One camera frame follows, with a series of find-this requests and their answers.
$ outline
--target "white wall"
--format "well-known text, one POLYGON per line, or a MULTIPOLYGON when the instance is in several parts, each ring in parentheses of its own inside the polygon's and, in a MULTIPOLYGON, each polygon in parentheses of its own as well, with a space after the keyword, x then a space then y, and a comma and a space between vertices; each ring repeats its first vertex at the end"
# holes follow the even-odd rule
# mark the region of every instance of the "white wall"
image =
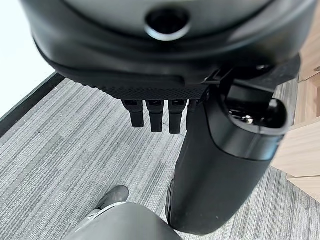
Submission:
POLYGON ((20 2, 0 1, 0 118, 53 72, 36 49, 20 2))

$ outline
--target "wooden cabinet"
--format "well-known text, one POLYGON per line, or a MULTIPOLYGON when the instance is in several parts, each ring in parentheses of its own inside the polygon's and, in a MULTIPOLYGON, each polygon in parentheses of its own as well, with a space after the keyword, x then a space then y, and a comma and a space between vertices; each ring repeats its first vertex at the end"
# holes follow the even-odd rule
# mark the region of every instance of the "wooden cabinet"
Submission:
POLYGON ((317 5, 309 36, 301 50, 300 81, 320 72, 320 4, 317 5))
POLYGON ((301 58, 294 126, 271 165, 320 202, 320 4, 301 58))

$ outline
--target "round hole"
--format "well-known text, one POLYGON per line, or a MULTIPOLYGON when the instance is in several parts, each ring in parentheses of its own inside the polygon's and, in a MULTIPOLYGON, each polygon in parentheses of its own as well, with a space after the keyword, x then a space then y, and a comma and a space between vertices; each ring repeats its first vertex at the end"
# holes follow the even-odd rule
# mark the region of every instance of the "round hole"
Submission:
POLYGON ((145 19, 146 33, 160 41, 174 41, 186 35, 190 29, 189 15, 182 9, 158 9, 145 19))

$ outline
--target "gray carpet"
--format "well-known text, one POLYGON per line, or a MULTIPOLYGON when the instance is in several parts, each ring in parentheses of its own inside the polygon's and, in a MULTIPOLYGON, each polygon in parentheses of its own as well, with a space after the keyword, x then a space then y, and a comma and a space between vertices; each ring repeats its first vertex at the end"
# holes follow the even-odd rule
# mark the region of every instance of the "gray carpet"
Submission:
MULTIPOLYGON (((112 186, 164 218, 186 131, 134 129, 121 102, 65 80, 0 138, 0 239, 60 240, 112 186)), ((186 240, 318 240, 320 204, 270 168, 215 233, 186 240)))

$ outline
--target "black shoe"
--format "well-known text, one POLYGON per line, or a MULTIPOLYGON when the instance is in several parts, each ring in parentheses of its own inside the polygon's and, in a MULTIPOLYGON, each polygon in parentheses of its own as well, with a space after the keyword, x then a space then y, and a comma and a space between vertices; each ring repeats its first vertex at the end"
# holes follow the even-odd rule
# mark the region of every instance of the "black shoe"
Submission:
POLYGON ((96 209, 105 209, 106 207, 127 201, 129 197, 129 190, 126 186, 118 185, 112 188, 109 192, 104 195, 104 197, 99 201, 96 206, 96 209))

